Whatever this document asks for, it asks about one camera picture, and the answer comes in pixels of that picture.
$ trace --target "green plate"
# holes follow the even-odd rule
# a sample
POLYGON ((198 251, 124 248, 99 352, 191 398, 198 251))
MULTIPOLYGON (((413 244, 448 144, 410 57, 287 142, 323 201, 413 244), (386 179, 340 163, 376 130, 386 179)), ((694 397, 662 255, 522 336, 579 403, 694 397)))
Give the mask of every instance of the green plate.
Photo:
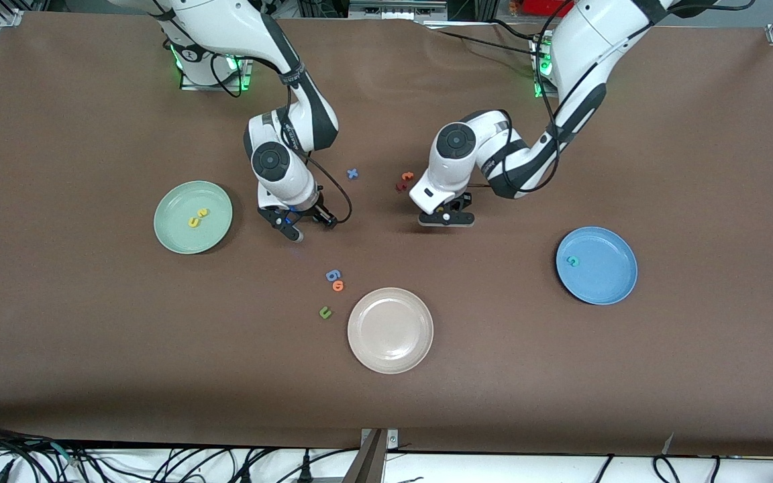
POLYGON ((218 244, 231 226, 231 199, 216 184, 189 181, 172 189, 154 212, 154 233, 163 247, 176 254, 197 254, 218 244), (208 209, 199 218, 199 210, 208 209), (199 218, 199 226, 189 225, 199 218))

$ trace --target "blue plate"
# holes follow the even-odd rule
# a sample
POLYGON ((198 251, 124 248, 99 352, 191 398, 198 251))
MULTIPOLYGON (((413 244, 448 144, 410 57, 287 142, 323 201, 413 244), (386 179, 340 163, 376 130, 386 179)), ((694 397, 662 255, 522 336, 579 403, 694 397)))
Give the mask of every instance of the blue plate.
POLYGON ((637 260, 621 236, 609 229, 585 226, 562 239, 556 250, 556 272, 578 299, 610 305, 634 290, 637 260))

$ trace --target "black plug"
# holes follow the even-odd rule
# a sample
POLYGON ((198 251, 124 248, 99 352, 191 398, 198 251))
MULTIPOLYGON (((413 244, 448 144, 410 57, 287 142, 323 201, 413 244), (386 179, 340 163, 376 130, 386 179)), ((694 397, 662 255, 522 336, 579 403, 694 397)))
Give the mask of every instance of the black plug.
POLYGON ((297 483, 312 483, 314 478, 312 477, 312 471, 309 470, 309 450, 303 455, 303 465, 300 467, 300 477, 297 478, 297 483))

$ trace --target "white plate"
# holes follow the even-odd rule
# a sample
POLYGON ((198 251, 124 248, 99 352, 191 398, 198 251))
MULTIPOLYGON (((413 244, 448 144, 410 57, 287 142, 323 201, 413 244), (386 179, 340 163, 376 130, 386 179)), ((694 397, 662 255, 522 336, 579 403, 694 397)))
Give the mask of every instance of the white plate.
POLYGON ((356 303, 348 343, 357 360, 381 374, 413 369, 429 353, 435 325, 419 297, 404 288, 378 288, 356 303))

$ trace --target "brown table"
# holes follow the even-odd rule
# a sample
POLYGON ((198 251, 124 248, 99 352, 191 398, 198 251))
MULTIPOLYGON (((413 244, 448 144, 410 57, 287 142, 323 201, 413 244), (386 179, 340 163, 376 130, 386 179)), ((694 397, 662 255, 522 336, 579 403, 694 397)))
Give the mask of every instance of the brown table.
POLYGON ((246 120, 285 101, 270 71, 237 101, 178 91, 147 17, 27 13, 3 31, 0 426, 304 446, 392 426, 413 449, 617 453, 656 453, 675 431, 673 452, 773 453, 761 30, 652 30, 549 187, 520 201, 475 190, 476 226, 445 231, 417 226, 393 185, 474 110, 505 107, 539 135, 527 59, 408 21, 282 24, 340 117, 317 158, 354 202, 352 222, 307 223, 299 245, 256 214, 242 149, 246 120), (151 219, 196 178, 224 186, 236 218, 215 250, 177 256, 151 219), (590 224, 638 257, 618 305, 578 302, 556 278, 558 242, 590 224), (354 303, 384 286, 435 318, 426 360, 400 376, 365 369, 346 341, 354 303))

